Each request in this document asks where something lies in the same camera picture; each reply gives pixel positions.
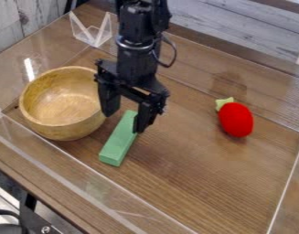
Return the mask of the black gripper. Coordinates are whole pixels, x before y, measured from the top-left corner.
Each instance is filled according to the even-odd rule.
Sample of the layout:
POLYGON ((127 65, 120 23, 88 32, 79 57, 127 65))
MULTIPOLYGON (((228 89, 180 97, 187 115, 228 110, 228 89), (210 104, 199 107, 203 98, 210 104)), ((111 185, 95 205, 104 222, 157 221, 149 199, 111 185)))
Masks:
POLYGON ((152 125, 157 113, 164 112, 167 87, 156 79, 157 66, 169 67, 160 61, 160 48, 164 37, 143 43, 132 43, 116 37, 117 60, 99 59, 95 81, 101 112, 109 117, 120 108, 121 96, 135 101, 133 132, 143 133, 152 125))

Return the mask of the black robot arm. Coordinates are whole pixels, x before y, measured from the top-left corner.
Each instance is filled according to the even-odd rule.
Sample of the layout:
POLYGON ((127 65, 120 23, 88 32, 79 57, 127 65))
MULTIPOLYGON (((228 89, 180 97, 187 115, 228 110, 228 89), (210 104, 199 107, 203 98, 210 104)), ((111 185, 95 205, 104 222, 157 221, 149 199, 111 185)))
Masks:
POLYGON ((95 81, 101 112, 111 116, 121 98, 137 103, 133 131, 143 133, 164 112, 167 87, 156 79, 161 44, 167 41, 171 14, 167 0, 116 0, 119 35, 117 58, 99 59, 95 81))

